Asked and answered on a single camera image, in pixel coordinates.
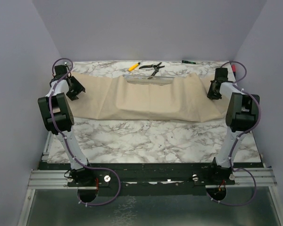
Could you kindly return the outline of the beige surgical wrap cloth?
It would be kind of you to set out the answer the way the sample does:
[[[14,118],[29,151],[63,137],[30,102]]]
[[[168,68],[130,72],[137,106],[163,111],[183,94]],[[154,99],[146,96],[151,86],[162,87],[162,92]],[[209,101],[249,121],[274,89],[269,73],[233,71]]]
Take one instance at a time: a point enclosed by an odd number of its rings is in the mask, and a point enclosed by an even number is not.
[[[182,120],[206,122],[225,117],[229,99],[210,100],[213,76],[196,73],[175,77],[170,84],[131,84],[123,77],[74,73],[86,91],[69,101],[74,117],[97,120]]]

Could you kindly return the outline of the wire mesh instrument tray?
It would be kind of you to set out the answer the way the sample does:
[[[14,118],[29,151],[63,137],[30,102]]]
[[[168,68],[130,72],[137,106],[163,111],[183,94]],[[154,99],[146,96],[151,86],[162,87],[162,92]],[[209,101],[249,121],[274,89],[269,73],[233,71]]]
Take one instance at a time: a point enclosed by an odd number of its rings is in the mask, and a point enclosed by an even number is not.
[[[166,76],[147,76],[147,75],[129,75],[124,74],[123,77],[130,84],[136,85],[168,85],[171,84],[174,80],[174,77],[166,77]]]

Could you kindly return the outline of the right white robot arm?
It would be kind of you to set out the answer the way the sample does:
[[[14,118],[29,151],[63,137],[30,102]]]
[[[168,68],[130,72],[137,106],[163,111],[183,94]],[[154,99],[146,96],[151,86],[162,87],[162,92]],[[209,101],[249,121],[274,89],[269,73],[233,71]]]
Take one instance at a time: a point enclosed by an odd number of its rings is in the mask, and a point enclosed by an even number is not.
[[[219,100],[223,97],[229,99],[225,116],[227,125],[225,140],[207,172],[208,181],[218,184],[223,179],[230,178],[233,172],[233,161],[243,139],[260,121],[260,97],[247,93],[233,82],[221,79],[211,81],[207,97],[211,100]]]

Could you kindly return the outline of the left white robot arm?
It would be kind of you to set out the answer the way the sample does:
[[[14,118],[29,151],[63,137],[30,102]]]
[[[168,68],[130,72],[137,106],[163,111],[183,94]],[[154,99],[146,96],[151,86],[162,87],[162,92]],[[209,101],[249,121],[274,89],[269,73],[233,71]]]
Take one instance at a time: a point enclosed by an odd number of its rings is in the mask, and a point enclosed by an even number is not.
[[[67,101],[76,100],[85,88],[74,77],[55,75],[50,81],[46,96],[38,98],[38,106],[47,131],[56,135],[70,160],[68,179],[74,183],[89,186],[95,175],[88,169],[89,161],[83,154],[74,135],[74,117]]]

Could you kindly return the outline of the red marker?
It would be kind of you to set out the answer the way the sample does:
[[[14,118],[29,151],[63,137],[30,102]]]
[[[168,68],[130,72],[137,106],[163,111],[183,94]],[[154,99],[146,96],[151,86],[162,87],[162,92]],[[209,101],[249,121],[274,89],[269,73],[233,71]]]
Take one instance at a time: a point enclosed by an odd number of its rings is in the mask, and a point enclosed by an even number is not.
[[[235,67],[235,65],[232,64],[232,65],[231,65],[231,68],[232,68],[233,73],[235,74],[235,73],[236,73],[236,67]]]

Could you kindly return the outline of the green black marker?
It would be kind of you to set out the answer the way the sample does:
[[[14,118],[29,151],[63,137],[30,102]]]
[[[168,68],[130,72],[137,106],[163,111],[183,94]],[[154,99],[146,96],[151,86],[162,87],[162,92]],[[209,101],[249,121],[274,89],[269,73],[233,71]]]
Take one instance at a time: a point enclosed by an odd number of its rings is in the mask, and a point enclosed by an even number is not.
[[[191,65],[195,65],[196,62],[193,62],[193,61],[187,61],[187,60],[182,60],[181,61],[183,64],[191,64]]]

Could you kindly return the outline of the yellow black marker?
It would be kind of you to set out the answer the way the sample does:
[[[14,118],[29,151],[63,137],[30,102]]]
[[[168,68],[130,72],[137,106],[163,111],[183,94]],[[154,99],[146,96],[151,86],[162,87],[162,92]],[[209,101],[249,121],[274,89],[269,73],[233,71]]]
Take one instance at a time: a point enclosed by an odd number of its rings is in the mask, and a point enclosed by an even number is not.
[[[131,72],[131,71],[135,70],[140,64],[141,64],[141,63],[138,62],[138,63],[132,65],[132,66],[128,69],[128,71]]]

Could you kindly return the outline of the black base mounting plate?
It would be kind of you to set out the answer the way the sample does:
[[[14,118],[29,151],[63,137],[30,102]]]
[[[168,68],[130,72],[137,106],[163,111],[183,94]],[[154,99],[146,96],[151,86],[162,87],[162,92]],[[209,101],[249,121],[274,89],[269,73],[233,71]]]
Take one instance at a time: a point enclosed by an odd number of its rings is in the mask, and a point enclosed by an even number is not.
[[[205,195],[206,188],[224,189],[230,178],[221,181],[209,178],[211,163],[100,163],[91,170],[95,179],[92,183],[79,185],[68,179],[68,185],[95,186],[96,189],[80,189],[80,195],[112,197],[119,196],[160,196],[160,195]],[[62,170],[69,176],[69,164],[47,164],[42,162],[38,170]]]

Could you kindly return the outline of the black handled pliers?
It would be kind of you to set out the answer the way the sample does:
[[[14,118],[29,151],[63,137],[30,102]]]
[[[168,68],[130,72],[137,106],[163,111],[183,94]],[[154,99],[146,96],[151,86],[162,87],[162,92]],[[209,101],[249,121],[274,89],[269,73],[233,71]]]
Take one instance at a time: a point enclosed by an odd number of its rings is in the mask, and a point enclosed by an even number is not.
[[[139,69],[147,69],[147,68],[153,68],[154,72],[151,74],[151,77],[155,76],[157,74],[157,72],[161,69],[164,68],[164,65],[161,65],[162,62],[158,63],[157,65],[143,65],[140,66]]]

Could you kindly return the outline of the aluminium extrusion rail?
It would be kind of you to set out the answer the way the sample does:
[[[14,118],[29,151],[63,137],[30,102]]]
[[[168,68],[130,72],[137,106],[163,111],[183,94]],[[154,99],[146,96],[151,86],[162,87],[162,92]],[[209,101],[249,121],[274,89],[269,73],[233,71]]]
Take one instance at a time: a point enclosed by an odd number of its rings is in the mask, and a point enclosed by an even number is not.
[[[276,186],[277,181],[272,168],[248,168],[251,175],[247,172],[240,170],[235,172],[234,183],[226,183],[225,187],[252,187],[254,185],[253,179],[255,178],[257,187],[270,187]],[[29,182],[29,189],[96,189],[95,186],[74,186],[68,185],[68,179],[64,177],[62,170],[33,170],[31,172]]]

